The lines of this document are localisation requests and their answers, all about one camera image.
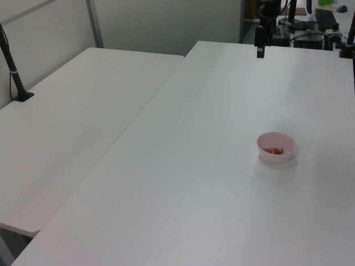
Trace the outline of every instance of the floor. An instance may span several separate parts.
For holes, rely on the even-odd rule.
[[[0,228],[0,266],[10,266],[31,238]]]

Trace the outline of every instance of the red food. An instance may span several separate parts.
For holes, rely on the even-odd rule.
[[[264,148],[263,150],[270,154],[283,154],[283,148]]]

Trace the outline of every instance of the white wall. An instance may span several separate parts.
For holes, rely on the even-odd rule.
[[[3,26],[25,89],[83,50],[95,47],[85,0],[56,0]],[[9,70],[0,54],[0,109],[10,102]]]
[[[105,48],[186,55],[198,40],[238,43],[244,0],[95,0]]]

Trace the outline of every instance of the green object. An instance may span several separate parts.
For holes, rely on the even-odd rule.
[[[329,4],[332,4],[333,3],[333,0],[318,0],[318,4],[320,6],[327,6]]]

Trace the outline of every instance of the white table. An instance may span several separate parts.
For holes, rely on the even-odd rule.
[[[90,48],[0,111],[0,227],[34,236],[183,57]]]
[[[353,265],[352,74],[327,51],[198,42],[13,266]],[[261,161],[268,131],[296,157]]]

